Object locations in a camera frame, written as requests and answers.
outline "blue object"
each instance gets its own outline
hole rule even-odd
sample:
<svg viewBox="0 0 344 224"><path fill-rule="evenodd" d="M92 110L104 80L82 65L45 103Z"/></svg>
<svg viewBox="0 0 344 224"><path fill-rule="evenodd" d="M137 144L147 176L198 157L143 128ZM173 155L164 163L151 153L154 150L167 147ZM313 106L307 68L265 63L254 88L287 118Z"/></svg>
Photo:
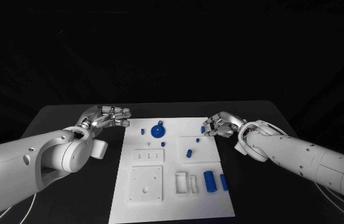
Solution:
<svg viewBox="0 0 344 224"><path fill-rule="evenodd" d="M187 158L192 158L192 150L187 151L186 156L187 156Z"/></svg>
<svg viewBox="0 0 344 224"><path fill-rule="evenodd" d="M226 179L225 179L225 175L221 175L221 181L222 181L222 186L223 186L223 190L228 191L228 183L226 183Z"/></svg>
<svg viewBox="0 0 344 224"><path fill-rule="evenodd" d="M209 193L216 192L218 188L216 188L216 183L215 183L215 178L213 178L213 172L212 171L205 172L205 181L206 181L206 191Z"/></svg>
<svg viewBox="0 0 344 224"><path fill-rule="evenodd" d="M166 128L163 127L163 121L160 120L159 125L153 126L151 134L154 138L162 138L166 134Z"/></svg>

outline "cable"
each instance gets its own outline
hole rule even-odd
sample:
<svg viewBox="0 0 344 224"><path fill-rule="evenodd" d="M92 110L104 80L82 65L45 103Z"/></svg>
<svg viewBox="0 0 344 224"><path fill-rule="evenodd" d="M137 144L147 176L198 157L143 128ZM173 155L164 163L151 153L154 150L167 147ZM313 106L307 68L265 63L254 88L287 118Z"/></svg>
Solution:
<svg viewBox="0 0 344 224"><path fill-rule="evenodd" d="M2 216L0 216L0 219L2 219L2 217L6 215L6 213L8 213L8 211L12 209L12 207L10 208L8 208L8 210L5 211L5 213L2 214Z"/></svg>
<svg viewBox="0 0 344 224"><path fill-rule="evenodd" d="M331 192L331 194L344 202L344 200L343 200L343 198L340 198L337 195L336 195L336 193L331 191L331 189L328 189L327 187L326 187L326 189Z"/></svg>
<svg viewBox="0 0 344 224"><path fill-rule="evenodd" d="M31 208L32 208L32 206L33 206L35 198L36 198L36 193L35 193L35 196L33 196L33 199L32 199ZM25 217L23 217L23 220L22 220L22 222L20 222L19 224L23 223L23 221L25 221L25 219L26 219L26 217L28 217L28 215L29 215L31 208L29 208L29 211L28 211L28 213L26 213L26 215L25 215Z"/></svg>
<svg viewBox="0 0 344 224"><path fill-rule="evenodd" d="M337 204L333 202L333 200L330 199L330 197L326 195L326 193L324 193L324 191L321 190L321 188L320 188L317 182L314 182L314 183L316 183L316 185L317 185L320 191L323 192L324 196L327 197L328 201L336 205L336 207L337 207L337 208L340 209L340 211L344 213L343 209L337 206Z"/></svg>

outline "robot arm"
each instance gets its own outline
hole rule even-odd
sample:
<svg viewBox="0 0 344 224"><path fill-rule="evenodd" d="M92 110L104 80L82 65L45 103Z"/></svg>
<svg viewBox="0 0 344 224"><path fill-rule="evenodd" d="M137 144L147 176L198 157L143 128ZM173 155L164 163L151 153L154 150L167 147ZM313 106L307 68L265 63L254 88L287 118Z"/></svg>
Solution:
<svg viewBox="0 0 344 224"><path fill-rule="evenodd" d="M105 127L130 126L130 109L94 106L75 126L0 145L0 211L103 159L108 143L94 139Z"/></svg>
<svg viewBox="0 0 344 224"><path fill-rule="evenodd" d="M216 114L205 123L215 122L215 130L206 136L231 137L239 133L236 150L254 159L272 162L344 195L344 155L333 150L290 137L269 123L246 122L228 112Z"/></svg>

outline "table surface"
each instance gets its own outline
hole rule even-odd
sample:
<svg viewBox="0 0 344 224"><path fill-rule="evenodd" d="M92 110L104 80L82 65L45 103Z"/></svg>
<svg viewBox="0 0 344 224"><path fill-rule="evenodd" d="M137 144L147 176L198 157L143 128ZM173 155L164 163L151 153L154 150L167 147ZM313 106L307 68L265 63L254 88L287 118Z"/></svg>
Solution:
<svg viewBox="0 0 344 224"><path fill-rule="evenodd" d="M290 136L295 132L269 101L198 102L153 104L104 104L130 108L131 118L210 117L221 111L278 126ZM38 113L23 138L75 125L84 111L94 105L46 106ZM79 172L51 184L38 193L26 224L108 224L117 171L124 141L123 127L104 129L97 139L108 142L103 160L90 158ZM259 162L233 148L238 135L216 136L223 173L236 217L173 221L173 223L344 223L344 215L334 208L314 183L277 166ZM2 219L19 223L32 197L20 202Z"/></svg>

